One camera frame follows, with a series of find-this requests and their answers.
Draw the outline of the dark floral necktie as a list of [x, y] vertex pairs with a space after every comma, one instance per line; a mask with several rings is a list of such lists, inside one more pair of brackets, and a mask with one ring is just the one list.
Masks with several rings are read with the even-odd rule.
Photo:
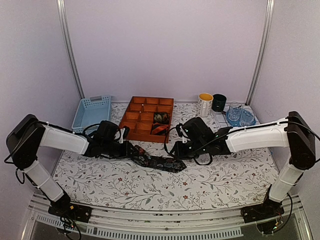
[[187, 168], [186, 164], [171, 157], [150, 155], [146, 150], [138, 145], [127, 147], [128, 157], [137, 165], [169, 173], [179, 173]]

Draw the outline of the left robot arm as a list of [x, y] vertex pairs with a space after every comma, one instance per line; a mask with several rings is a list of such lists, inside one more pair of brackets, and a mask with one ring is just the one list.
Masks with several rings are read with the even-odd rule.
[[26, 115], [6, 138], [9, 155], [5, 162], [20, 170], [50, 201], [63, 217], [74, 213], [74, 205], [66, 191], [53, 179], [38, 159], [41, 149], [70, 152], [87, 158], [126, 158], [129, 142], [127, 126], [103, 120], [91, 133], [74, 132]]

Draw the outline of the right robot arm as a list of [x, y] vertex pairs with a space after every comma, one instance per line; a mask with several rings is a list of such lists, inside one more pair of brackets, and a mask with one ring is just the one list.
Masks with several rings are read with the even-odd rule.
[[316, 158], [316, 140], [319, 136], [297, 111], [276, 121], [244, 127], [221, 127], [213, 132], [202, 118], [194, 117], [178, 126], [177, 133], [186, 137], [176, 141], [169, 152], [179, 159], [196, 159], [201, 155], [211, 157], [262, 148], [287, 148], [289, 158], [279, 177], [271, 184], [266, 201], [259, 206], [262, 218], [269, 218], [305, 171], [319, 160]]

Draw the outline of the white checked dish towel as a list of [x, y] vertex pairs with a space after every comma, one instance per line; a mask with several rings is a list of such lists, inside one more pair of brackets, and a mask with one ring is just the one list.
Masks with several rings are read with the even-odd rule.
[[228, 123], [227, 117], [226, 117], [226, 112], [224, 112], [224, 111], [223, 112], [212, 111], [211, 114], [214, 117], [214, 121], [218, 125], [219, 128], [235, 127], [235, 126], [231, 126]]

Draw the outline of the clear drinking glass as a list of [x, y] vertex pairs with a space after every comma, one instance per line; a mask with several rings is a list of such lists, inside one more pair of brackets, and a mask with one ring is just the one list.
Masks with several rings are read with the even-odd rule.
[[228, 110], [228, 120], [231, 123], [236, 123], [239, 121], [241, 117], [242, 112], [242, 104], [238, 102], [231, 102], [229, 104], [229, 110]]
[[243, 106], [239, 120], [241, 127], [252, 126], [255, 121], [255, 113], [249, 106]]

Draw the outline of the white mug yellow inside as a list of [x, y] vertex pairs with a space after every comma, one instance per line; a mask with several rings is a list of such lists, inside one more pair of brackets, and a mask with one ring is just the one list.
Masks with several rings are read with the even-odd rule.
[[198, 115], [208, 117], [213, 104], [214, 97], [209, 93], [200, 93], [198, 95]]

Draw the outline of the dark green mug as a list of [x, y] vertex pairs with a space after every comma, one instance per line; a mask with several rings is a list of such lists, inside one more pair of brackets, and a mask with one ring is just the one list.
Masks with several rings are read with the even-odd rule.
[[222, 94], [214, 94], [212, 102], [212, 110], [214, 112], [222, 112], [225, 108], [227, 98]]

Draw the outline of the blue glass tray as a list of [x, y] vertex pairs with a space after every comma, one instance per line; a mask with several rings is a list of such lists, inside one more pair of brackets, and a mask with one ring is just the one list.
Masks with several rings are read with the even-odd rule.
[[247, 105], [232, 105], [226, 112], [227, 122], [233, 127], [249, 127], [257, 123], [254, 111]]

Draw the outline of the rolled orange striped tie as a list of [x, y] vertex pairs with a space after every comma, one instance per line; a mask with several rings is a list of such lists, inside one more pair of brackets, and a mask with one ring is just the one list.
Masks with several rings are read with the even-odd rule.
[[169, 126], [166, 124], [153, 124], [151, 128], [151, 135], [155, 136], [165, 136], [169, 130]]

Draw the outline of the rolled olive patterned tie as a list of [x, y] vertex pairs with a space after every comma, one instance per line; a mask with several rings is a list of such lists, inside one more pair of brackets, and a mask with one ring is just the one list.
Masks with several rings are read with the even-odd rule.
[[167, 112], [155, 112], [153, 114], [153, 122], [168, 125], [170, 122], [170, 115]]

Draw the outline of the orange wooden divider tray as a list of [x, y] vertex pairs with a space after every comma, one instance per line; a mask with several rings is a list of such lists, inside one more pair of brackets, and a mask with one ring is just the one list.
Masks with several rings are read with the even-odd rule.
[[[167, 143], [169, 141], [169, 130], [171, 127], [174, 108], [174, 99], [162, 97], [133, 96], [126, 108], [119, 127], [127, 126], [130, 131], [127, 140]], [[155, 112], [166, 112], [169, 114], [168, 132], [166, 135], [151, 135]]]

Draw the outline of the aluminium front rail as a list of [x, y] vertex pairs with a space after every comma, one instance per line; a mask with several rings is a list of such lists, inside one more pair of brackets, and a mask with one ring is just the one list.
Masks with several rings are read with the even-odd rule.
[[23, 240], [313, 240], [297, 197], [283, 202], [284, 214], [246, 223], [240, 207], [191, 211], [146, 211], [93, 207], [88, 222], [65, 226], [33, 200]]

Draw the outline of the left aluminium frame post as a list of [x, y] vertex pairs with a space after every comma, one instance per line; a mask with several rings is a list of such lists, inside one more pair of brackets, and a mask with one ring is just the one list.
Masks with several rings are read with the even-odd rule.
[[62, 36], [65, 43], [65, 49], [66, 49], [68, 61], [70, 64], [73, 80], [75, 82], [75, 87], [79, 95], [79, 98], [83, 99], [85, 98], [85, 93], [81, 84], [77, 63], [76, 63], [76, 58], [73, 51], [72, 40], [70, 36], [70, 30], [69, 30], [68, 19], [67, 19], [67, 11], [65, 7], [65, 1], [57, 0], [56, 3], [57, 3], [57, 10], [58, 10]]

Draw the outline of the aluminium frame post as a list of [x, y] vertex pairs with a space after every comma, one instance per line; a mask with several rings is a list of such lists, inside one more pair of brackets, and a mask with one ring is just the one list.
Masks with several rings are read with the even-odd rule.
[[70, 64], [73, 80], [75, 82], [75, 87], [79, 95], [79, 98], [83, 99], [85, 98], [85, 93], [81, 84], [77, 63], [76, 63], [76, 58], [73, 51], [72, 40], [70, 36], [70, 30], [69, 30], [68, 19], [67, 19], [67, 11], [65, 7], [65, 1], [57, 0], [56, 3], [57, 3], [57, 10], [58, 10], [62, 36], [65, 43], [65, 49], [66, 49], [68, 61]]
[[251, 79], [251, 84], [250, 84], [246, 102], [245, 102], [246, 106], [251, 105], [254, 98], [255, 91], [258, 86], [258, 81], [259, 81], [260, 73], [262, 70], [263, 60], [264, 60], [265, 52], [267, 49], [270, 31], [271, 31], [274, 6], [275, 6], [274, 0], [266, 1], [266, 10], [265, 10], [264, 23], [262, 28], [262, 36], [261, 36], [261, 41], [258, 49], [257, 60], [255, 63], [255, 67], [254, 67], [254, 71]]

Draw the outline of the right aluminium frame post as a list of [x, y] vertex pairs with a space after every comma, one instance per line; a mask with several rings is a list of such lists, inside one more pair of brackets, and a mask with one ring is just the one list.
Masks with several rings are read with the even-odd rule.
[[271, 31], [274, 6], [275, 6], [274, 0], [266, 1], [266, 10], [265, 10], [264, 23], [262, 28], [262, 36], [261, 36], [261, 41], [258, 49], [257, 60], [255, 63], [255, 67], [254, 67], [254, 71], [251, 79], [251, 84], [250, 84], [246, 102], [245, 102], [246, 106], [251, 105], [254, 98], [255, 91], [258, 86], [258, 81], [259, 81], [260, 73], [262, 70], [263, 60], [264, 60], [265, 52], [267, 49], [270, 31]]

